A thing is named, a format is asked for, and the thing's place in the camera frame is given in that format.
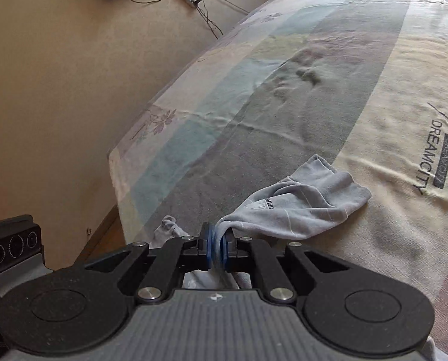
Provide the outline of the grey pyjama trousers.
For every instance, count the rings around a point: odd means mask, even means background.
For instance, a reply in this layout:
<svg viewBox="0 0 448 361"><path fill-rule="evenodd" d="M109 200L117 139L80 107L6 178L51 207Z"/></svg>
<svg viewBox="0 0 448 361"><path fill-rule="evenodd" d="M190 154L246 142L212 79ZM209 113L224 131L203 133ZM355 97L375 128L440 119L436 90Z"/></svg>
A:
<svg viewBox="0 0 448 361"><path fill-rule="evenodd" d="M336 170L318 154L310 156L292 174L256 192L248 188L254 171L237 161L221 155L203 156L195 168L201 174L214 170L220 175L223 182L214 190L217 196L231 199L238 193L245 199L212 229L215 268L188 274L184 279L186 288L250 288L249 276L229 274L219 261L223 251L220 243L230 228L240 236L300 241L345 222L371 198L367 187L358 184L350 173Z"/></svg>

